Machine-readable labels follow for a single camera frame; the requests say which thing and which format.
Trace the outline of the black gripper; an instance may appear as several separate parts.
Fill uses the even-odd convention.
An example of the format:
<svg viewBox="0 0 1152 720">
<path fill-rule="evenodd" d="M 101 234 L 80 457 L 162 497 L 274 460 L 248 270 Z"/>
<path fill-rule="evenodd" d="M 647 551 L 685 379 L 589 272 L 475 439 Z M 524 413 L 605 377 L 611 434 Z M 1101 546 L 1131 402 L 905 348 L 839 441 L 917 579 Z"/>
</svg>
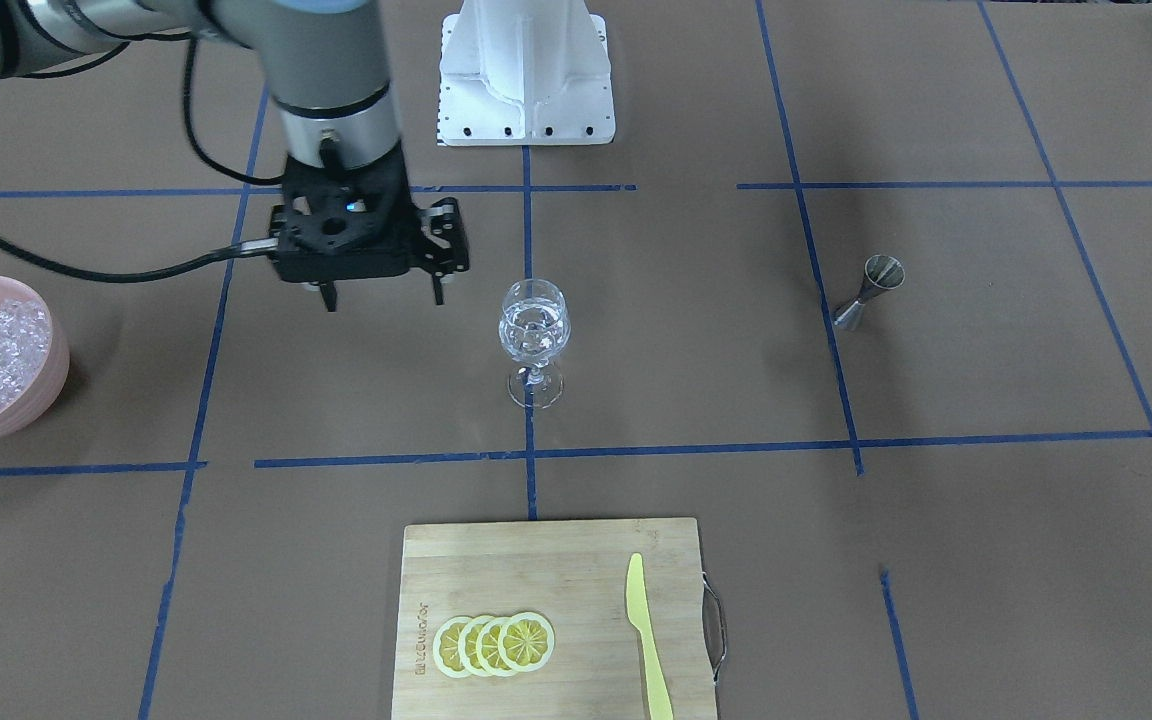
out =
<svg viewBox="0 0 1152 720">
<path fill-rule="evenodd" d="M 314 167 L 285 159 L 285 281 L 319 281 L 328 313 L 338 283 L 430 274 L 435 306 L 445 305 L 447 275 L 470 268 L 460 205 L 453 197 L 419 209 L 401 146 L 365 167 Z"/>
</svg>

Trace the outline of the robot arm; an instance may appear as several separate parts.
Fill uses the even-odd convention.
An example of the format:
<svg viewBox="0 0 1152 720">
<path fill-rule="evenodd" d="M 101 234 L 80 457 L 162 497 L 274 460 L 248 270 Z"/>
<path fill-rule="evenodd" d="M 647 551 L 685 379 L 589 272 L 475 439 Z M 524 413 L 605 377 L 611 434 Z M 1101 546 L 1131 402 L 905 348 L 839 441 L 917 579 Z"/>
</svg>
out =
<svg viewBox="0 0 1152 720">
<path fill-rule="evenodd" d="M 470 268 L 456 199 L 412 199 L 396 97 L 376 1 L 0 1 L 0 79 L 56 73 L 83 56 L 115 56 L 136 41 L 184 35 L 250 50 L 285 127 L 285 168 L 265 179 L 282 202 L 270 237 L 233 243 L 141 273 L 81 270 L 0 236 L 0 250 L 47 272 L 141 285 L 212 264 L 266 258 L 282 281 L 311 285 L 326 310 L 338 282 L 429 273 L 444 283 Z"/>
</svg>

